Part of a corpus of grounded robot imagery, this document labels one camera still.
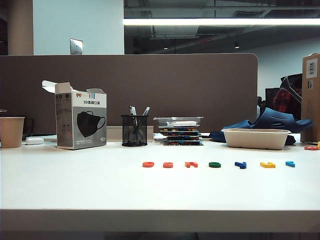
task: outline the black face mask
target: black face mask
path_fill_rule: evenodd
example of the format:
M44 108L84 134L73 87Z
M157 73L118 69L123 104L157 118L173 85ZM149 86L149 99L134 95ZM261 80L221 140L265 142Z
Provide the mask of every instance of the black face mask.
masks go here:
M104 119L101 127L98 128L100 119ZM97 130L102 128L106 123L105 117L95 116L92 111L82 111L76 117L76 123L82 135L86 138L94 134Z

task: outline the fluorescent light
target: fluorescent light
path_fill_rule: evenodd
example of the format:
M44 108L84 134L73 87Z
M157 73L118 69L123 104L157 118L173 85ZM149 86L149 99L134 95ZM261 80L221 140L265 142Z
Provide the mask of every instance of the fluorescent light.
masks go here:
M123 19L126 26L320 25L320 18L145 18Z

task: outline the orange object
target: orange object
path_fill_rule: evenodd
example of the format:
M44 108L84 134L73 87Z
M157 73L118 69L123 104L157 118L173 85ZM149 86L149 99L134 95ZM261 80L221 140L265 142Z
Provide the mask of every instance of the orange object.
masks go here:
M142 167L144 168L152 168L155 165L155 163L153 161L145 161L144 163L142 163Z
M304 150L318 150L317 146L305 146Z
M187 167L187 168L190 168L191 166L194 166L195 168L198 167L198 163L196 163L195 161L189 161L189 162L185 162L184 165Z
M166 169L170 169L174 167L174 164L172 162L164 162L163 167Z

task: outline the white wall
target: white wall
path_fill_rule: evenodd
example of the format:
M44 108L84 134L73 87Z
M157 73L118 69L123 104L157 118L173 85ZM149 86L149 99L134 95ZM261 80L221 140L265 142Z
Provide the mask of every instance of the white wall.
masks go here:
M124 54L123 0L33 0L34 55L69 55L70 38L83 54Z
M257 95L265 99L265 89L278 88L281 77L302 73L303 57L320 53L320 37L238 51L241 52L257 56Z

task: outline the paper cup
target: paper cup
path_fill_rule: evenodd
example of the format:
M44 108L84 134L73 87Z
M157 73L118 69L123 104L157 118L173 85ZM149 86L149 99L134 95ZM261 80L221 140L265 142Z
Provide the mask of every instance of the paper cup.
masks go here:
M4 149L21 146L25 117L0 117L0 140Z

